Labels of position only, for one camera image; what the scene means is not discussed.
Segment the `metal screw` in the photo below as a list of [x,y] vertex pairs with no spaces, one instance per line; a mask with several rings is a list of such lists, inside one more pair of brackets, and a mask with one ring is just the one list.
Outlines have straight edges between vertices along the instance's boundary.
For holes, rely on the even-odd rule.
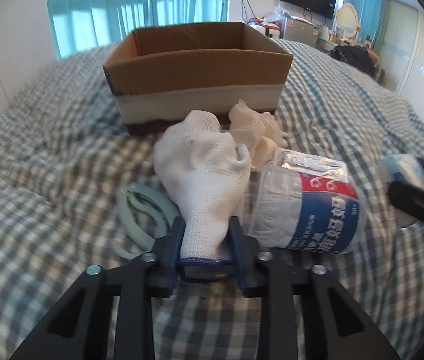
[[260,261],[270,261],[272,260],[273,254],[270,253],[269,251],[261,251],[259,252],[259,254],[257,255],[257,258]]
[[152,253],[151,251],[142,254],[142,260],[145,261],[146,263],[152,263],[153,261],[155,261],[157,259],[157,256]]
[[312,272],[315,273],[316,275],[319,275],[319,274],[325,275],[327,273],[327,268],[324,267],[323,265],[317,264],[312,267]]
[[100,273],[100,271],[102,270],[102,268],[99,265],[91,265],[87,267],[87,274],[88,275],[98,275]]

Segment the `black clamp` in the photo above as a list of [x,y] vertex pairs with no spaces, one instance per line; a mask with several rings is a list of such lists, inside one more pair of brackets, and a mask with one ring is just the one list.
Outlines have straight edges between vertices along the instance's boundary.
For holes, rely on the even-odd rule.
[[[92,265],[36,325],[11,360],[105,360],[113,297],[120,296],[114,360],[153,360],[151,298],[175,288],[185,223],[176,218],[151,252],[103,270]],[[262,297],[257,359],[297,359],[293,296],[301,297],[306,358],[398,360],[384,335],[324,266],[286,264],[280,250],[261,251],[231,218],[228,240],[237,285]]]

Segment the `checkered blanket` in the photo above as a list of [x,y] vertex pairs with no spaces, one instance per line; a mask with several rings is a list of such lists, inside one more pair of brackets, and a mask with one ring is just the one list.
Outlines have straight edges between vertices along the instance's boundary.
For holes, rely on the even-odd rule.
[[[355,252],[302,253],[296,263],[335,271],[406,359],[424,336],[424,226],[397,228],[377,162],[390,153],[424,157],[424,124],[405,98],[356,69],[280,44],[294,54],[276,112],[290,146],[345,161],[368,203]],[[127,134],[107,86],[109,51],[46,68],[0,113],[0,360],[89,264],[123,263],[110,248],[113,239],[126,245],[114,212],[119,184],[160,188],[156,137]],[[153,306],[157,359],[254,358],[260,302],[241,297],[233,280],[181,283]],[[297,324],[302,353],[300,315]]]

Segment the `latex glove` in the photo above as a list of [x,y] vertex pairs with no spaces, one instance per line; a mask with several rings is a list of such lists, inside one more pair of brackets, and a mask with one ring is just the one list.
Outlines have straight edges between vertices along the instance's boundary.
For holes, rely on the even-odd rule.
[[287,144],[283,139],[287,134],[281,131],[270,112],[259,114],[239,100],[230,110],[229,119],[230,133],[237,144],[247,146],[253,169],[260,169],[279,146],[285,147]]

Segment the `blue label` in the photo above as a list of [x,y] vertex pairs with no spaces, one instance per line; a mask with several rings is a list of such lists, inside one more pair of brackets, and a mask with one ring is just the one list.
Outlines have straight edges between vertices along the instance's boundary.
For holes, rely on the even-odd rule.
[[357,199],[328,191],[302,194],[297,229],[288,249],[340,253],[355,235],[360,203]]

